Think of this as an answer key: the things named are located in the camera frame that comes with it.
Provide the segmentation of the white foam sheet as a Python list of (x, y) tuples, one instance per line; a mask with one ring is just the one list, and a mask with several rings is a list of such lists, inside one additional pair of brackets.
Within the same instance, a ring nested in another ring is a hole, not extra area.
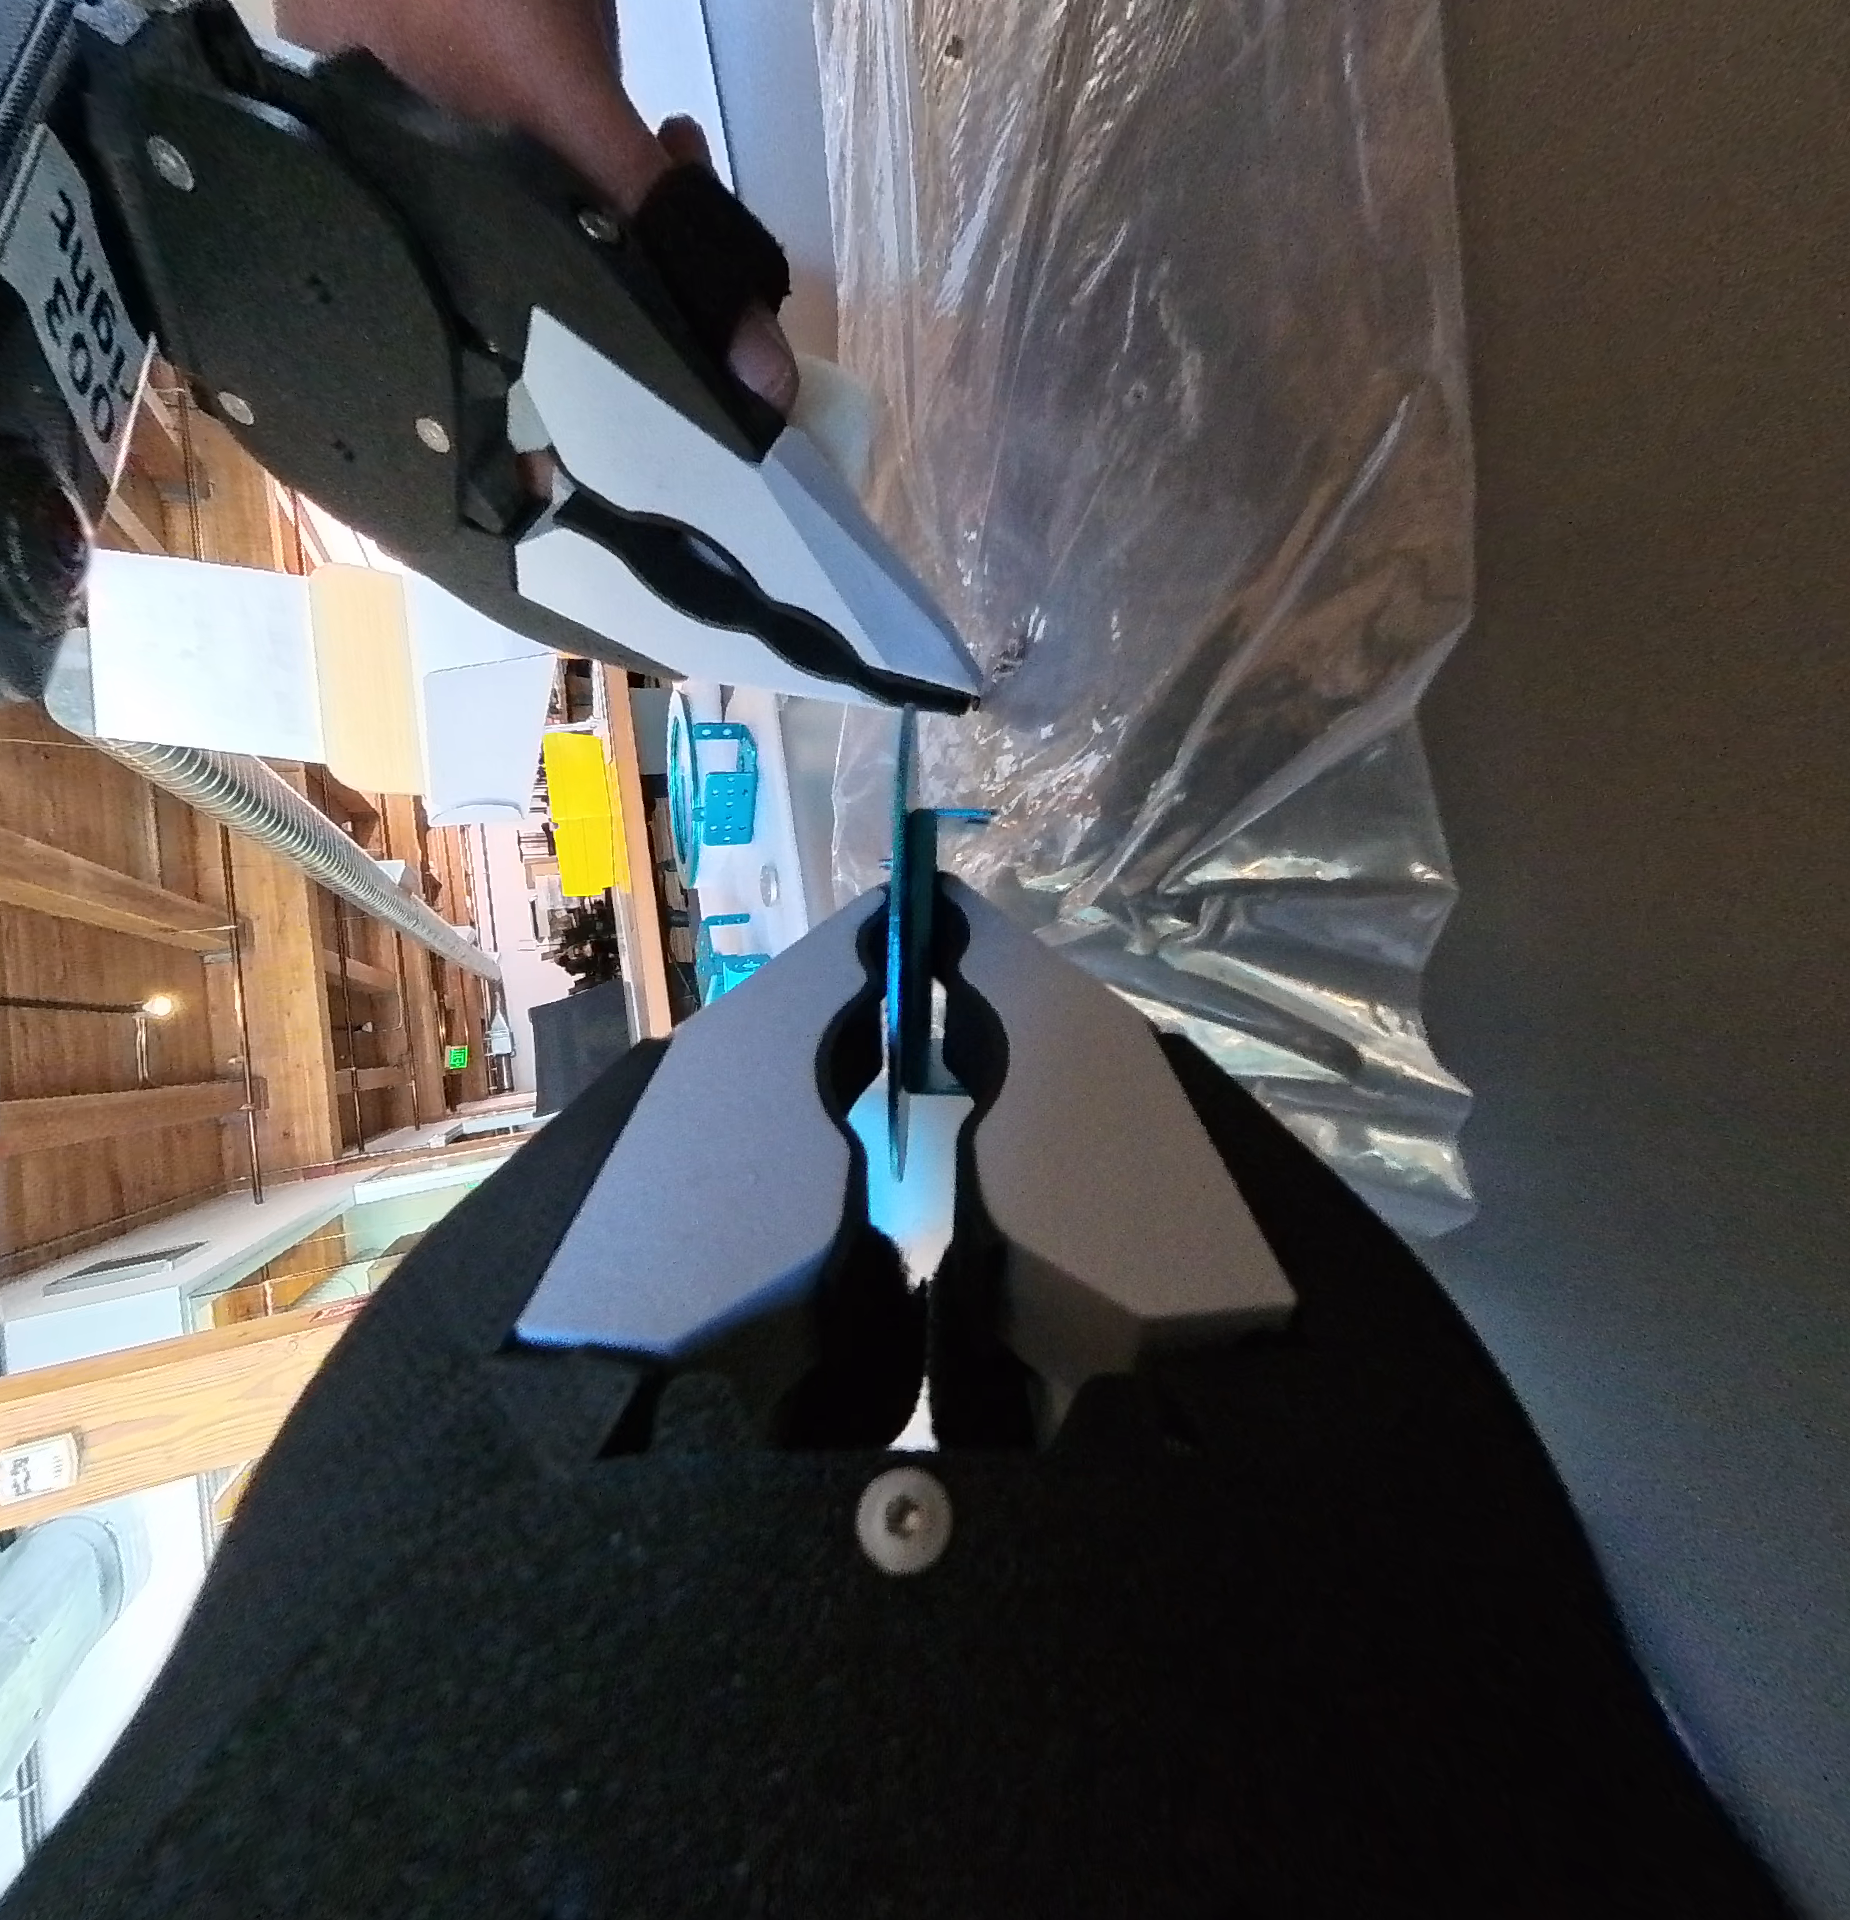
[[(718, 946), (767, 949), (773, 958), (837, 908), (833, 800), (844, 710), (712, 680), (681, 686), (696, 723), (741, 723), (755, 736), (759, 760), (750, 845), (706, 852), (698, 885), (684, 889), (694, 940), (702, 917), (748, 913), (750, 924), (722, 929)], [(757, 900), (755, 878), (764, 862), (773, 862), (784, 878), (784, 899), (773, 908)]]

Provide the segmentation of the clear plastic bag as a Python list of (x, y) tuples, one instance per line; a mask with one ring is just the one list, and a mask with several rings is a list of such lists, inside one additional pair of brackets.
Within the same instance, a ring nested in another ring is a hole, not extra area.
[[(1473, 1213), (1415, 704), (1470, 612), (1431, 3), (816, 5), (869, 512), (980, 665), (947, 866), (1406, 1236)], [(1008, 635), (1022, 669), (990, 678)]]

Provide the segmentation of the white hanging panel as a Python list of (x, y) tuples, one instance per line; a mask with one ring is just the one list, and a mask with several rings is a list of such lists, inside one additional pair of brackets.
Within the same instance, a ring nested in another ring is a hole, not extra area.
[(320, 763), (309, 588), (281, 573), (102, 548), (44, 708), (85, 740)]

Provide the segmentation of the beige hanging panel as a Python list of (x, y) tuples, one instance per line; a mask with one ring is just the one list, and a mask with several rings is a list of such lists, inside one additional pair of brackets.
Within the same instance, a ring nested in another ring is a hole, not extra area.
[(321, 765), (360, 795), (422, 795), (422, 704), (402, 577), (320, 564), (306, 592)]

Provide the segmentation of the yellow storage bin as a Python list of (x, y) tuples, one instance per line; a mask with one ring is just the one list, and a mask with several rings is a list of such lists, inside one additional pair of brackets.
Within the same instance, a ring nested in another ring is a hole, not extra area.
[(544, 733), (544, 775), (561, 895), (584, 900), (627, 885), (620, 785), (602, 739)]

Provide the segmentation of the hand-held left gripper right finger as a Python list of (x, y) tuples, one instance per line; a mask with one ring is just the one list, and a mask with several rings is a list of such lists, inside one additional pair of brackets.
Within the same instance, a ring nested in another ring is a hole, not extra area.
[(1046, 1395), (1289, 1328), (1297, 1300), (1161, 1035), (941, 877), (943, 1060), (972, 1099), (957, 1196), (997, 1253), (985, 1333)]

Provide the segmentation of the silver flexible duct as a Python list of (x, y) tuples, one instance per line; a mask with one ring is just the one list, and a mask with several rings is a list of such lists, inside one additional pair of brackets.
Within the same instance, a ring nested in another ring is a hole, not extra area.
[(89, 739), (89, 745), (195, 812), (276, 855), (326, 895), (413, 938), (444, 965), (500, 983), (500, 962), (396, 885), (334, 821), (252, 755)]

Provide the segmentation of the white curved panel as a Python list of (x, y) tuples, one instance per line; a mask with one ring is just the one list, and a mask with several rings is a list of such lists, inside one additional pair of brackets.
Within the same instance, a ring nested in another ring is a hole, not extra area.
[(425, 812), (431, 829), (528, 815), (559, 657), (456, 665), (420, 680)]

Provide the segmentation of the blue round metal plate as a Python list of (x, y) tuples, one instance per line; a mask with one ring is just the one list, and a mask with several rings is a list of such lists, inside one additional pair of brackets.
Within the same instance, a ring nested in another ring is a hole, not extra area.
[(889, 1177), (903, 1180), (909, 1106), (927, 1093), (934, 1058), (935, 815), (919, 804), (915, 710), (899, 720), (887, 862), (882, 1045)]

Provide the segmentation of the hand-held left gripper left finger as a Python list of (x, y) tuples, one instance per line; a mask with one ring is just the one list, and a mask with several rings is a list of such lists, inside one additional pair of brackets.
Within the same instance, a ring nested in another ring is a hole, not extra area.
[(793, 1333), (864, 1224), (849, 1110), (876, 1074), (887, 895), (864, 895), (684, 1020), (512, 1334), (686, 1362)]

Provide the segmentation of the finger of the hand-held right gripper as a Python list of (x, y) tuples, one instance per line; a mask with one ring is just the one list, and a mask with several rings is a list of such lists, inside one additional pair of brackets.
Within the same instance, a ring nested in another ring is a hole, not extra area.
[(784, 425), (768, 452), (755, 455), (668, 343), (659, 370), (683, 378), (684, 406), (542, 307), (530, 310), (511, 402), (534, 417), (554, 456), (545, 512), (603, 501), (630, 515), (681, 522), (730, 553), (759, 587), (840, 621), (876, 662), (920, 665), (957, 652), (980, 690), (960, 637), (811, 434)]
[(679, 680), (889, 710), (967, 712), (980, 698), (957, 652), (885, 665), (840, 621), (759, 587), (681, 522), (566, 501), (515, 544), (511, 562), (532, 607)]

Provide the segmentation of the large silver duct pipe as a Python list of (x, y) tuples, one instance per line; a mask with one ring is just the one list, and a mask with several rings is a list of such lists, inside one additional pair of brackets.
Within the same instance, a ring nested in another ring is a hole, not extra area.
[(145, 1527), (125, 1502), (23, 1529), (0, 1549), (0, 1793), (150, 1567)]

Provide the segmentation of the person's right hand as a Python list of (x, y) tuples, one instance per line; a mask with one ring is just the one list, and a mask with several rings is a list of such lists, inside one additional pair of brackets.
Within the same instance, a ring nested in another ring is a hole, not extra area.
[(289, 43), (367, 54), (431, 107), (517, 131), (575, 167), (627, 218), (694, 343), (773, 417), (793, 417), (785, 254), (720, 182), (696, 120), (649, 129), (631, 107), (615, 5), (278, 3), (272, 16)]

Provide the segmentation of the wide blue perforated bracket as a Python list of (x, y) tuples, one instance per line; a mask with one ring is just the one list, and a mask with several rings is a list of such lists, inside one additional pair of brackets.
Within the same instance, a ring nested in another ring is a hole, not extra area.
[(694, 862), (691, 881), (706, 852), (741, 850), (755, 834), (757, 810), (757, 742), (741, 723), (691, 723), (689, 724), (694, 774)]

